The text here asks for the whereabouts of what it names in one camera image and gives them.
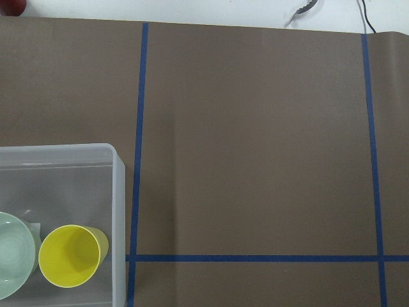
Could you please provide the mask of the yellow plastic cup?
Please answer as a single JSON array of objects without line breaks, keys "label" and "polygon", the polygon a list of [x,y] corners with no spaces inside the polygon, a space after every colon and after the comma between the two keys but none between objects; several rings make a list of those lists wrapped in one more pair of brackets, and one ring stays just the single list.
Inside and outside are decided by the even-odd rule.
[{"label": "yellow plastic cup", "polygon": [[109,240],[103,231],[67,224],[51,231],[43,240],[38,264],[49,283],[74,288],[95,275],[108,250]]}]

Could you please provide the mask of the mint green bowl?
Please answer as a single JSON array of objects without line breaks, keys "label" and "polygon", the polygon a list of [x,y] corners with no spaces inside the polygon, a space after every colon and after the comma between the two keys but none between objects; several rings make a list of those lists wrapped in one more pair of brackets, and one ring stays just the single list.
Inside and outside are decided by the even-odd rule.
[{"label": "mint green bowl", "polygon": [[1,212],[1,299],[18,291],[38,267],[40,224]]}]

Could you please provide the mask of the red object at edge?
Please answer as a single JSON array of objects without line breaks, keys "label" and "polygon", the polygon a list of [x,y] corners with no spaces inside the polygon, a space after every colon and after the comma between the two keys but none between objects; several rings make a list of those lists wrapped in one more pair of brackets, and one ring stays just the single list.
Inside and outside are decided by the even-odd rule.
[{"label": "red object at edge", "polygon": [[0,0],[1,16],[18,17],[24,13],[26,6],[26,0]]}]

